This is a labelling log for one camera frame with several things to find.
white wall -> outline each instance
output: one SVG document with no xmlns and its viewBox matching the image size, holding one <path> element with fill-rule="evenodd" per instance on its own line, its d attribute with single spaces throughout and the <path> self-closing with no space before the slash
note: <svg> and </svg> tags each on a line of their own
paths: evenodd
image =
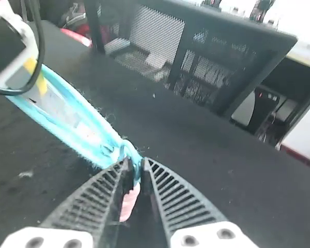
<svg viewBox="0 0 310 248">
<path fill-rule="evenodd" d="M 288 133 L 282 144 L 310 159 L 310 109 Z"/>
</svg>

red object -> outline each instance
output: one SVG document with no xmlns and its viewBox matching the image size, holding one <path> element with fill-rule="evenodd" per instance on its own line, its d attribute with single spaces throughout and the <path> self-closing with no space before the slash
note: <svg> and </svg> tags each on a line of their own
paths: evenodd
<svg viewBox="0 0 310 248">
<path fill-rule="evenodd" d="M 290 156 L 292 156 L 293 158 L 301 161 L 302 163 L 304 163 L 305 165 L 310 167 L 310 159 L 306 158 L 305 156 L 299 154 L 297 151 L 288 148 L 285 145 L 281 145 L 280 147 L 280 151 L 284 151 L 285 153 L 289 154 Z"/>
<path fill-rule="evenodd" d="M 77 34 L 71 30 L 65 29 L 65 28 L 61 28 L 62 33 L 65 33 L 66 35 L 70 36 L 71 38 L 79 41 L 80 43 L 84 44 L 87 47 L 90 47 L 92 42 L 90 41 L 90 39 L 86 38 L 85 36 L 82 36 L 80 34 Z"/>
</svg>

black metal frame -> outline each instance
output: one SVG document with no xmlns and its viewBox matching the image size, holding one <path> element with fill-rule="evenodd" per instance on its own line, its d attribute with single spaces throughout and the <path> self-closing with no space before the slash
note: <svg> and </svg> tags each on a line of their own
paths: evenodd
<svg viewBox="0 0 310 248">
<path fill-rule="evenodd" d="M 84 0 L 84 3 L 93 44 L 96 45 L 99 52 L 104 53 L 95 0 Z M 274 52 L 275 55 L 270 61 L 265 63 L 260 72 L 251 76 L 250 82 L 243 89 L 237 88 L 231 90 L 234 92 L 221 90 L 220 94 L 222 100 L 219 101 L 218 104 L 214 104 L 212 111 L 226 119 L 231 117 L 232 113 L 248 94 L 270 74 L 297 42 L 297 39 L 293 36 L 279 33 L 271 28 L 250 22 L 249 20 L 231 14 L 221 13 L 211 8 L 197 7 L 181 0 L 136 0 L 131 4 L 145 5 L 161 13 L 178 18 L 185 23 L 176 56 L 168 76 L 167 83 L 169 84 L 170 90 L 175 88 L 177 79 L 180 77 L 181 66 L 187 50 L 194 49 L 193 36 L 195 27 L 207 28 L 209 30 L 226 30 L 232 37 L 239 37 L 243 34 L 246 36 L 245 39 L 251 42 L 252 47 L 261 46 L 263 50 Z"/>
<path fill-rule="evenodd" d="M 188 49 L 193 50 L 191 44 L 195 33 L 193 30 L 195 31 L 196 26 L 209 29 L 231 29 L 230 33 L 232 34 L 238 34 L 239 30 L 243 29 L 244 35 L 250 37 L 250 41 L 254 41 L 252 44 L 253 46 L 258 46 L 259 41 L 261 41 L 264 50 L 274 51 L 276 53 L 276 55 L 266 63 L 263 70 L 249 82 L 244 90 L 236 90 L 236 92 L 233 92 L 234 96 L 231 96 L 231 99 L 234 99 L 233 101 L 229 97 L 226 97 L 224 101 L 221 101 L 221 104 L 213 107 L 212 110 L 216 114 L 226 119 L 231 117 L 232 113 L 242 101 L 270 74 L 297 42 L 297 39 L 293 36 L 279 33 L 273 29 L 250 22 L 249 20 L 227 13 L 220 13 L 209 8 L 193 6 L 184 1 L 163 0 L 158 4 L 153 1 L 148 1 L 148 3 L 149 4 L 146 4 L 147 6 L 169 14 L 170 16 L 182 19 L 185 22 L 176 57 L 168 77 L 168 83 L 170 84 L 169 89 L 171 90 L 175 88 L 177 79 L 181 74 L 181 66 L 186 51 Z"/>
<path fill-rule="evenodd" d="M 99 27 L 101 23 L 98 17 L 96 0 L 84 0 L 84 6 L 93 47 L 98 52 L 105 54 L 104 44 L 102 41 L 102 35 Z"/>
</svg>

metal mesh panel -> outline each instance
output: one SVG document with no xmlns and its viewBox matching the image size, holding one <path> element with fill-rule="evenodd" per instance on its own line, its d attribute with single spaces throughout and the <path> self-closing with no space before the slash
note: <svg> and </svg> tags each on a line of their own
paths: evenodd
<svg viewBox="0 0 310 248">
<path fill-rule="evenodd" d="M 254 67 L 258 51 L 206 29 L 195 32 L 190 47 L 174 91 L 201 106 L 211 108 L 220 88 L 246 85 L 252 79 L 249 71 L 260 70 Z"/>
<path fill-rule="evenodd" d="M 126 52 L 115 57 L 115 60 L 126 66 L 130 70 L 135 70 L 143 76 L 153 80 L 166 80 L 170 73 L 170 68 L 164 66 L 161 69 L 155 68 L 146 63 L 147 54 L 140 51 Z"/>
<path fill-rule="evenodd" d="M 140 6 L 132 24 L 130 41 L 173 63 L 184 23 L 159 11 Z"/>
</svg>

black cable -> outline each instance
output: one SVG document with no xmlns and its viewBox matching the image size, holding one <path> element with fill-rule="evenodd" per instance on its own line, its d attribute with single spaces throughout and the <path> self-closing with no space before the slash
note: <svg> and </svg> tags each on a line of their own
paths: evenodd
<svg viewBox="0 0 310 248">
<path fill-rule="evenodd" d="M 41 26 L 41 18 L 40 18 L 40 13 L 39 13 L 39 6 L 38 6 L 38 1 L 35 0 L 27 0 L 28 5 L 31 9 L 31 13 L 34 19 L 34 22 L 36 24 L 36 29 L 38 33 L 38 59 L 37 59 L 37 64 L 35 67 L 35 70 L 33 71 L 29 81 L 20 89 L 1 89 L 0 88 L 0 95 L 5 95 L 5 96 L 17 96 L 21 95 L 27 91 L 29 91 L 36 83 L 38 76 L 40 74 L 41 66 L 44 60 L 45 56 L 45 44 L 44 44 L 44 35 L 43 35 L 43 30 Z"/>
</svg>

